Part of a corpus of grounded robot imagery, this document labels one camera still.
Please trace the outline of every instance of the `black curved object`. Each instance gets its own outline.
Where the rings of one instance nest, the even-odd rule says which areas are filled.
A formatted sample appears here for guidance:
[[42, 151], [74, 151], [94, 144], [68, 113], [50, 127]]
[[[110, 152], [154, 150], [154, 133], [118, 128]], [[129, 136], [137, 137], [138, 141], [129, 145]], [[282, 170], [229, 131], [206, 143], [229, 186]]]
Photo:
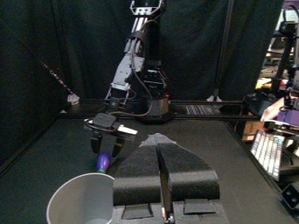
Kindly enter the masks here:
[[150, 135], [117, 167], [114, 206], [161, 201], [156, 147], [168, 171], [172, 201], [217, 200], [218, 178], [205, 161], [160, 134]]

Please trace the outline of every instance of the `black table surface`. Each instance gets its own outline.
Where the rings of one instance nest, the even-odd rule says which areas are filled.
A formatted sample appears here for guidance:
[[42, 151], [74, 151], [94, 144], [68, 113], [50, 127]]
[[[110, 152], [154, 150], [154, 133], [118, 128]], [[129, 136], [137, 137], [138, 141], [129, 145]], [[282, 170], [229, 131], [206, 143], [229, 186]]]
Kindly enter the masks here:
[[[252, 163], [248, 148], [224, 122], [121, 123], [137, 130], [137, 135], [133, 142], [125, 142], [118, 161], [148, 135], [160, 133], [200, 156], [216, 171], [220, 203], [230, 224], [296, 223], [270, 181]], [[54, 191], [69, 179], [96, 169], [89, 138], [81, 119], [57, 119], [0, 179], [0, 223], [46, 223], [45, 209]], [[112, 143], [113, 137], [105, 136], [102, 148], [112, 147]]]

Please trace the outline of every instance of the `black backdrop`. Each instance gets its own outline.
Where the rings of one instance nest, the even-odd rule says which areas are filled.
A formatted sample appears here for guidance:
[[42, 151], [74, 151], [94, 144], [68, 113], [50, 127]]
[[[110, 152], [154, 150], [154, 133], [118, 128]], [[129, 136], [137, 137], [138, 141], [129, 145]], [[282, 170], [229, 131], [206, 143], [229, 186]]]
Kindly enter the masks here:
[[[122, 58], [133, 17], [128, 0], [0, 2], [0, 164], [14, 158], [66, 105], [66, 91], [102, 99]], [[282, 0], [234, 0], [218, 97], [240, 100], [256, 84]], [[173, 99], [212, 94], [228, 0], [168, 0], [161, 17], [162, 70]]]

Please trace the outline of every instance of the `cable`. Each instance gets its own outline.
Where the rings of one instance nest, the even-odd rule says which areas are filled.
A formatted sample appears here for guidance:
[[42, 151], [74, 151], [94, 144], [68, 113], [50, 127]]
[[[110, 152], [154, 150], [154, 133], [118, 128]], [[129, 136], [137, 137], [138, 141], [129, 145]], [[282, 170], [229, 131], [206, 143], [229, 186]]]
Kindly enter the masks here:
[[66, 84], [63, 83], [63, 81], [61, 80], [61, 78], [58, 77], [58, 75], [49, 69], [49, 67], [46, 66], [46, 64], [43, 63], [43, 61], [41, 60], [41, 58], [37, 56], [37, 54], [33, 52], [31, 48], [25, 44], [25, 42], [19, 39], [19, 37], [17, 36], [15, 32], [13, 31], [13, 29], [7, 26], [7, 24], [5, 23], [5, 21], [0, 18], [0, 22], [3, 25], [5, 29], [10, 32], [11, 36], [17, 39], [17, 41], [21, 43], [21, 45], [23, 46], [23, 48], [27, 50], [27, 52], [30, 53], [30, 55], [34, 57], [35, 61], [41, 64], [41, 66], [47, 70], [50, 76], [55, 79], [55, 81], [62, 85], [62, 87], [68, 90], [69, 94], [73, 95], [74, 93], [70, 91], [69, 87], [66, 86]]

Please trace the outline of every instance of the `white cup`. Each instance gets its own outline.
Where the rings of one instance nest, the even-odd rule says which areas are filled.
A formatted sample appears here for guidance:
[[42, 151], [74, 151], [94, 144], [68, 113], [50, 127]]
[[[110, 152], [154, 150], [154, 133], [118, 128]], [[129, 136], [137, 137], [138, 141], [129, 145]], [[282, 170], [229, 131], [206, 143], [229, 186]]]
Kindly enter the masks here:
[[47, 224], [112, 223], [113, 181], [97, 172], [70, 179], [50, 197]]

